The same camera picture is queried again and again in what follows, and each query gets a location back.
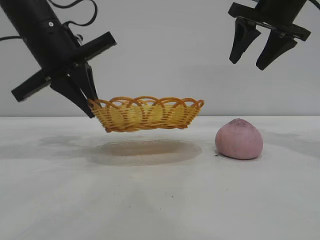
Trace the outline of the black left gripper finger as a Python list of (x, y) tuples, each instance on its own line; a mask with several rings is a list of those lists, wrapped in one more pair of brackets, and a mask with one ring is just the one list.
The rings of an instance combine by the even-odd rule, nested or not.
[(87, 99), (98, 99), (94, 84), (93, 70), (87, 62), (75, 65), (74, 77), (78, 87), (81, 89)]
[(54, 79), (50, 87), (61, 94), (77, 107), (79, 107), (89, 118), (93, 118), (94, 114), (91, 111), (91, 108), (88, 105), (88, 100), (81, 91), (81, 89), (74, 82), (73, 78), (68, 75), (60, 76)]

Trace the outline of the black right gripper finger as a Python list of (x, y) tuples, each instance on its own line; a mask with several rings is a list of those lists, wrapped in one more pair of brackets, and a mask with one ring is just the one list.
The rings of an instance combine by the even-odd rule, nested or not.
[(235, 20), (234, 40), (229, 60), (236, 64), (251, 43), (261, 35), (255, 24), (250, 24), (245, 19)]
[(266, 45), (256, 61), (257, 68), (265, 70), (279, 56), (293, 49), (297, 43), (293, 37), (281, 36), (271, 30)]

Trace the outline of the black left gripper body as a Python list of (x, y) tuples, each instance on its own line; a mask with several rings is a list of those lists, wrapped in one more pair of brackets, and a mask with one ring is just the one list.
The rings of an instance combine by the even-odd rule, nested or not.
[(110, 32), (80, 44), (68, 23), (60, 22), (47, 0), (2, 0), (0, 7), (41, 67), (12, 90), (19, 102), (61, 76), (68, 75), (77, 84), (75, 65), (87, 63), (117, 44)]

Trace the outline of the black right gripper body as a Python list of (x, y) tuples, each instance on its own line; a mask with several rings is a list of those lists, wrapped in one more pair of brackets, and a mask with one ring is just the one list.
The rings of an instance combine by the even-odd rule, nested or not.
[(228, 14), (252, 25), (273, 30), (283, 37), (288, 36), (306, 41), (311, 32), (294, 24), (294, 20), (305, 3), (305, 0), (259, 0), (252, 8), (234, 2)]

